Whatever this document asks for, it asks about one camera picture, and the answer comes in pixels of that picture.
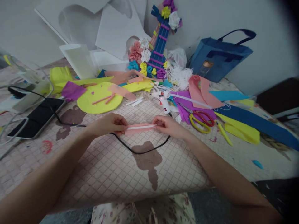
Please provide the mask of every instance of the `white paper flower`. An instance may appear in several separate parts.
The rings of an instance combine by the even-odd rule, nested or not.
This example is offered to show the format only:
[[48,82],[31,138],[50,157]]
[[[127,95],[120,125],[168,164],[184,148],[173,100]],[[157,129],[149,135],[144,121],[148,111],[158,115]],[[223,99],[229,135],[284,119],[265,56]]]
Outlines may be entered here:
[[179,23],[180,23],[180,17],[178,16],[178,12],[174,11],[173,13],[170,14],[169,16],[169,25],[171,29],[175,30],[179,28]]
[[152,53],[149,50],[143,50],[141,52],[141,61],[142,62],[149,62],[150,60],[150,56],[152,55]]
[[149,41],[148,41],[148,39],[142,38],[142,39],[139,40],[139,43],[140,43],[140,47],[142,49],[148,49],[149,48]]

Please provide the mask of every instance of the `red scissors handle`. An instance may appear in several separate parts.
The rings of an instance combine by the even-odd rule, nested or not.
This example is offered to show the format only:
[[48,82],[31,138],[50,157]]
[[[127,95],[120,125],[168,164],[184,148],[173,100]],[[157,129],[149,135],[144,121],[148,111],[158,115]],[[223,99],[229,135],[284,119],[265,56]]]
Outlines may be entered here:
[[[197,116],[199,116],[208,126],[210,127],[213,127],[215,125],[215,122],[214,120],[211,118],[210,115],[208,115],[206,112],[203,112],[203,111],[198,111],[198,110],[195,110],[193,111],[194,114],[196,114]],[[203,116],[202,114],[206,115],[209,120],[211,121],[211,123],[209,121],[207,121]]]

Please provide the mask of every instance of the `yellow scissors handle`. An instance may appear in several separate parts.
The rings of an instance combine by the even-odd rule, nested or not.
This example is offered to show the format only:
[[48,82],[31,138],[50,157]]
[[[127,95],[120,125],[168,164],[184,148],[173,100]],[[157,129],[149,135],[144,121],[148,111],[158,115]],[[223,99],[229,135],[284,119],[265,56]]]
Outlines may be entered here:
[[[201,121],[197,120],[197,119],[194,117],[193,114],[190,114],[189,119],[190,119],[190,122],[191,122],[192,126],[193,126],[196,130],[198,130],[199,132],[204,133],[204,134],[208,134],[208,133],[211,131],[211,129],[210,129],[209,126],[207,126],[205,123],[202,123]],[[197,126],[195,125],[195,123],[194,123],[194,120],[195,120],[197,123],[199,123],[201,126],[204,126],[204,127],[207,129],[207,131],[201,130],[199,127],[197,127]]]

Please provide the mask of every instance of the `forearm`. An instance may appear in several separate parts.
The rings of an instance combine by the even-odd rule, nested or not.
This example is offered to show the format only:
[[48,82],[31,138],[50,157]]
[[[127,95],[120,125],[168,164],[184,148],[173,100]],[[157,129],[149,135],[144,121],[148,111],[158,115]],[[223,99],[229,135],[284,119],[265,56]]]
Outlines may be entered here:
[[83,131],[0,203],[0,222],[39,223],[58,199],[69,175],[93,137]]
[[210,181],[235,206],[267,206],[271,204],[235,168],[190,134],[187,146],[199,160]]

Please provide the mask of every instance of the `phone screen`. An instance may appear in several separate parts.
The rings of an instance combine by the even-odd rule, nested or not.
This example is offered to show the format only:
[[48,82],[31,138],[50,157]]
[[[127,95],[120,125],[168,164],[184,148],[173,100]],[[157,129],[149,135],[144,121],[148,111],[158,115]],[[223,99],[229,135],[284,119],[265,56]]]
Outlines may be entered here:
[[[53,110],[56,112],[61,105],[65,102],[61,99],[47,98],[48,102],[52,106]],[[44,100],[37,108],[35,108],[27,117],[28,123],[24,129],[17,135],[19,138],[33,138],[36,134],[43,128],[47,121],[54,115],[49,104]],[[8,136],[13,137],[25,123],[25,119],[13,129]]]

